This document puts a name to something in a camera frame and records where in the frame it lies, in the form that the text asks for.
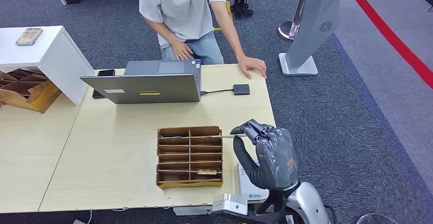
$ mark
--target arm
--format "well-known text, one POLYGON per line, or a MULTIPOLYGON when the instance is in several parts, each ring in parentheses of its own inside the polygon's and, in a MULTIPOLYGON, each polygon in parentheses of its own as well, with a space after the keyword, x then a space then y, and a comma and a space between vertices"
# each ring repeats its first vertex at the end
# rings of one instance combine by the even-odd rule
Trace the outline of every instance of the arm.
POLYGON ((166 39, 173 47, 173 51, 178 60, 187 60, 192 59, 193 52, 185 43, 179 41, 175 34, 168 29, 164 22, 157 23, 154 21, 150 21, 145 18, 148 25, 155 30, 158 34, 160 34, 164 39, 166 39))
POLYGON ((248 72, 248 69, 255 69, 259 71, 264 78, 266 78, 266 65, 264 61, 257 58, 247 57, 242 50, 233 20, 227 12, 226 3, 217 1, 212 2, 210 5, 212 6, 212 10, 215 13, 215 17, 221 27, 221 30, 223 31, 224 36, 226 36, 230 46, 234 51, 234 54, 236 55, 239 69, 249 79, 251 78, 251 75, 248 72))
POLYGON ((160 34, 164 39, 166 39, 171 45, 173 45, 176 41, 179 41, 173 32, 170 31, 170 29, 167 28, 165 23, 157 23, 154 21, 150 21, 149 19, 145 18, 148 25, 155 30, 158 34, 160 34))

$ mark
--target hand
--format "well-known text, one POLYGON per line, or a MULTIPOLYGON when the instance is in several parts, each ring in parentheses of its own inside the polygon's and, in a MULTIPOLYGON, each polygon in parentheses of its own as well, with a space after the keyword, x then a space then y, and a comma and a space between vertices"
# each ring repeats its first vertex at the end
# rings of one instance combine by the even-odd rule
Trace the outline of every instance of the hand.
POLYGON ((266 65, 264 64, 264 61, 260 59, 243 55, 242 57, 237 58, 237 66, 249 79, 251 79, 251 74, 248 72, 248 69, 255 69, 261 73, 263 78, 266 78, 266 65))
POLYGON ((175 52, 175 57, 177 60, 188 60, 193 58, 191 56, 193 52, 191 51, 189 46, 186 45, 185 43, 176 40, 174 43, 172 43, 172 47, 175 52))
POLYGON ((258 166, 242 138, 233 138, 233 150, 251 183, 262 189, 287 189, 298 182, 296 153, 288 130, 250 120, 231 135, 246 134, 256 148, 258 166))

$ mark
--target cable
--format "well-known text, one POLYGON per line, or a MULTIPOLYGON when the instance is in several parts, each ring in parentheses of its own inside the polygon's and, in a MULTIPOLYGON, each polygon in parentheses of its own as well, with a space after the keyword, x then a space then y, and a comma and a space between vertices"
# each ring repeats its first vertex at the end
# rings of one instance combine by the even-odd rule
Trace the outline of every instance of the cable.
POLYGON ((87 224, 90 224, 91 220, 92 220, 92 210, 90 210, 90 218, 89 218, 89 221, 87 222, 87 224))
POLYGON ((200 91, 200 95, 206 95, 206 94, 217 93, 217 92, 223 92, 223 91, 234 91, 234 89, 215 90, 215 91, 200 91))
POLYGON ((323 205, 325 208, 329 209, 332 213, 332 223, 337 224, 337 215, 335 214, 334 208, 329 205, 323 205))
POLYGON ((125 210, 129 210, 129 208, 128 207, 123 207, 123 208, 121 208, 121 209, 111 209, 112 211, 116 211, 116 212, 122 212, 122 211, 125 211, 125 210))

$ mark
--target stanchion base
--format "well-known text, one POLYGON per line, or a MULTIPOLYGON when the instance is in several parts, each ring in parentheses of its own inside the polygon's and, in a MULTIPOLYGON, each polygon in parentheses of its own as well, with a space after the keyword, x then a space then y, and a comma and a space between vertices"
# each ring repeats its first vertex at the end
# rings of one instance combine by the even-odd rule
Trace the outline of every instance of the stanchion base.
POLYGON ((280 53, 278 57, 280 60, 281 71, 284 76, 314 76, 318 74, 312 56, 310 56, 297 70, 288 69, 285 53, 280 53))
POLYGON ((284 21, 278 26, 278 34, 284 40, 293 42, 293 39, 289 37, 290 29, 292 29, 293 21, 284 21))

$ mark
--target person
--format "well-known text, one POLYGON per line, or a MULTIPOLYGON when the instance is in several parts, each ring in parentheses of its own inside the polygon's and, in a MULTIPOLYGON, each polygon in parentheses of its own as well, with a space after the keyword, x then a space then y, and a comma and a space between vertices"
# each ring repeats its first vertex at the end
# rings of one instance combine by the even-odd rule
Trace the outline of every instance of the person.
POLYGON ((140 0, 139 11, 158 34, 164 60, 199 57, 202 64, 223 64, 224 59, 213 34, 208 1, 218 24, 232 47, 239 69, 248 78, 248 69, 266 77, 264 61, 245 55, 226 0, 140 0))

